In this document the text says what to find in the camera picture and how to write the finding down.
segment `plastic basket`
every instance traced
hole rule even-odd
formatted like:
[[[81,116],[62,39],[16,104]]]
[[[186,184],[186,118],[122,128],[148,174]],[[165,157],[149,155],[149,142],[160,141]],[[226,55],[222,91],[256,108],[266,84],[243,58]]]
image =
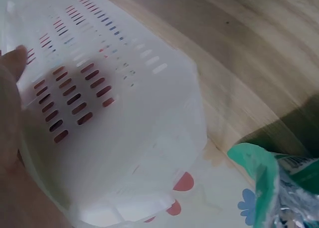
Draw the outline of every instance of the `plastic basket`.
[[[26,166],[76,227],[167,209],[206,144],[196,66],[108,0],[21,0],[4,50],[18,82]]]

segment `red dot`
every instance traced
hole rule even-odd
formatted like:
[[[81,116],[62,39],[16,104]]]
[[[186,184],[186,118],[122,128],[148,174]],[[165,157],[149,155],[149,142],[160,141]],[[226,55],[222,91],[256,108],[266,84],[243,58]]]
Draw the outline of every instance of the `red dot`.
[[[174,186],[174,191],[186,192],[194,187],[194,179],[190,173],[185,172],[181,179]]]
[[[169,213],[171,216],[177,216],[181,212],[180,204],[177,200],[175,200],[175,203],[171,205],[169,209],[166,210],[167,213]]]
[[[150,219],[148,219],[147,221],[144,221],[144,223],[150,223],[151,221],[153,221],[155,219],[155,217],[152,217]]]

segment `green plastic bag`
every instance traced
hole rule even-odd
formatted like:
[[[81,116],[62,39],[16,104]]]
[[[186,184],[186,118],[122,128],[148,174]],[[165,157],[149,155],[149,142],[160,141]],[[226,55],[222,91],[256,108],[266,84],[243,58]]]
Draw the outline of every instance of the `green plastic bag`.
[[[256,182],[254,228],[319,228],[319,159],[241,143],[228,157]]]

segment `finger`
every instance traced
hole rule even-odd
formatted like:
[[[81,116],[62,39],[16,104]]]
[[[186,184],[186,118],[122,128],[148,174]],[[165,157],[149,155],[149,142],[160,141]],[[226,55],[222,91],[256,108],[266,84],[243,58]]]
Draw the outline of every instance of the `finger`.
[[[27,50],[25,46],[20,45],[15,50],[3,55],[0,64],[5,66],[18,81],[24,71],[26,61]]]

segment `wooden surface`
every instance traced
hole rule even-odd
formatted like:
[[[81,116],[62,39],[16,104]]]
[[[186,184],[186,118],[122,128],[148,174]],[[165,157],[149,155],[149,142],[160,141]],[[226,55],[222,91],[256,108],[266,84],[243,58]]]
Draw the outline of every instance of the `wooden surface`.
[[[111,1],[197,63],[219,150],[319,156],[319,0]]]

